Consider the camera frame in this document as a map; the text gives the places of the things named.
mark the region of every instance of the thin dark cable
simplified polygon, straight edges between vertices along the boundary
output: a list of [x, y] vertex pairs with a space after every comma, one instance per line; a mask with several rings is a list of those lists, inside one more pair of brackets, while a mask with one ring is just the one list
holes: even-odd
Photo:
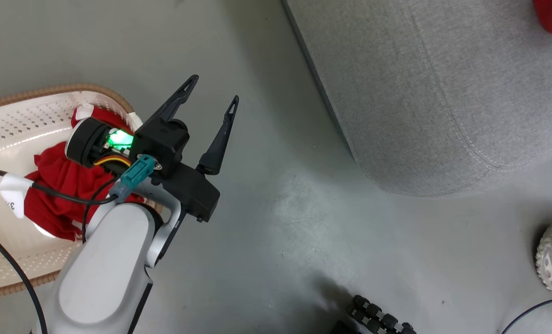
[[509, 331], [509, 329], [511, 329], [511, 327], [513, 327], [513, 325], [515, 325], [518, 321], [520, 321], [523, 317], [525, 317], [526, 315], [528, 315], [529, 313], [532, 313], [533, 311], [539, 309], [540, 307], [542, 306], [547, 306], [549, 304], [552, 304], [552, 300], [548, 300], [546, 302], [541, 302], [539, 303], [538, 305], [528, 309], [527, 311], [525, 311], [524, 313], [522, 313], [519, 317], [516, 317], [514, 321], [512, 321], [509, 326], [507, 326], [507, 328], [505, 328], [505, 330], [503, 330], [503, 333], [502, 334], [507, 334], [507, 331]]
[[74, 197], [74, 196], [62, 194], [60, 192], [57, 192], [57, 190], [47, 188], [46, 186], [43, 186], [43, 185], [38, 184], [36, 182], [32, 183], [32, 188], [38, 189], [41, 192], [45, 192], [46, 194], [49, 194], [51, 196], [57, 196], [57, 197], [62, 198], [62, 199], [67, 199], [68, 201], [72, 201], [74, 203], [80, 203], [80, 204], [85, 204], [85, 205], [103, 205], [103, 204], [110, 203], [110, 202], [114, 201], [115, 199], [117, 199], [117, 195], [112, 195], [109, 198], [104, 199], [102, 201], [93, 201], [91, 199], [81, 199], [79, 197]]
[[[94, 192], [94, 194], [92, 194], [91, 200], [94, 200], [96, 196], [98, 196], [98, 194], [100, 194], [107, 186], [110, 186], [114, 182], [117, 182], [117, 179], [118, 178], [112, 178], [108, 182], [100, 186], [100, 188], [98, 188]], [[90, 211], [90, 207], [91, 207], [90, 204], [86, 205], [86, 209], [84, 211], [84, 218], [82, 219], [82, 243], [83, 244], [86, 242], [86, 221], [88, 220], [88, 211]]]
[[[0, 171], [0, 177], [6, 175], [7, 172]], [[19, 266], [19, 264], [14, 260], [14, 258], [10, 255], [10, 253], [0, 244], [0, 252], [8, 260], [16, 271], [18, 273], [19, 278], [22, 280], [22, 283], [26, 286], [26, 290], [28, 290], [28, 293], [30, 294], [30, 298], [32, 299], [32, 303], [34, 304], [34, 308], [36, 309], [36, 315], [39, 318], [40, 323], [40, 331], [42, 334], [47, 334], [47, 323], [45, 321], [45, 313], [43, 312], [43, 308], [40, 305], [40, 301], [38, 296], [36, 296], [36, 292], [34, 291], [34, 288], [32, 287], [32, 284], [30, 283], [30, 280], [28, 277], [26, 277], [26, 274], [22, 270], [22, 268]]]

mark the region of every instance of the cable connector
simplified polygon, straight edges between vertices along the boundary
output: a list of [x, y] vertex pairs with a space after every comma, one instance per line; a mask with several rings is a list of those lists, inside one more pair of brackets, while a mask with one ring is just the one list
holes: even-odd
[[156, 160], [148, 154], [143, 154], [125, 173], [119, 182], [111, 186], [109, 195], [117, 195], [117, 201], [123, 203], [131, 195], [136, 186], [142, 183], [154, 172]]

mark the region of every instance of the brown basket rim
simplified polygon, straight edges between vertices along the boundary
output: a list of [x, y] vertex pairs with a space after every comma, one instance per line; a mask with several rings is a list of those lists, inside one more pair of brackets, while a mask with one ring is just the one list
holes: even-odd
[[[5, 106], [7, 104], [22, 102], [30, 99], [36, 99], [37, 97], [56, 95], [61, 93], [70, 93], [72, 91], [93, 91], [95, 93], [106, 95], [107, 97], [110, 97], [115, 102], [117, 102], [121, 106], [121, 108], [123, 108], [123, 110], [127, 112], [127, 114], [131, 114], [132, 112], [134, 112], [131, 105], [121, 95], [119, 95], [118, 93], [116, 93], [111, 89], [102, 87], [97, 84], [91, 84], [91, 83], [56, 85], [53, 87], [47, 87], [43, 89], [25, 91], [24, 93], [14, 94], [7, 97], [0, 97], [0, 107]], [[53, 271], [52, 273], [48, 273], [46, 275], [42, 275], [31, 279], [30, 283], [32, 284], [33, 287], [38, 287], [45, 283], [50, 283], [55, 281], [58, 275], [59, 275], [59, 270]], [[22, 290], [26, 290], [26, 287], [22, 282], [6, 285], [4, 287], [0, 287], [0, 296], [13, 294], [15, 292], [20, 292]]]

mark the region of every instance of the gray floor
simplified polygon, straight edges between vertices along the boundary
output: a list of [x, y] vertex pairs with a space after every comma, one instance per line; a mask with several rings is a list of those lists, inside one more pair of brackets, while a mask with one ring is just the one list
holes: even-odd
[[[222, 198], [151, 273], [136, 333], [326, 334], [360, 293], [421, 334], [494, 334], [551, 298], [532, 257], [552, 161], [481, 197], [382, 192], [335, 133], [279, 0], [0, 1], [0, 96], [94, 82], [145, 118], [191, 74], [186, 163], [241, 98], [212, 178]], [[0, 333], [34, 317], [28, 294], [0, 298]], [[552, 307], [513, 332], [552, 333]]]

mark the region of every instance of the laundry basket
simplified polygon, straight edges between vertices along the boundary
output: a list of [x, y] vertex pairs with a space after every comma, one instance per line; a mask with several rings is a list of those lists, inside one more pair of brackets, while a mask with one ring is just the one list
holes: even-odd
[[[141, 122], [133, 108], [110, 89], [74, 84], [29, 91], [0, 99], [0, 169], [17, 175], [36, 171], [34, 154], [66, 141], [74, 109], [90, 103], [119, 114], [132, 129]], [[33, 286], [54, 281], [81, 241], [51, 238], [28, 218], [16, 218], [0, 196], [0, 243], [25, 271]], [[0, 254], [0, 296], [24, 290], [19, 276]]]

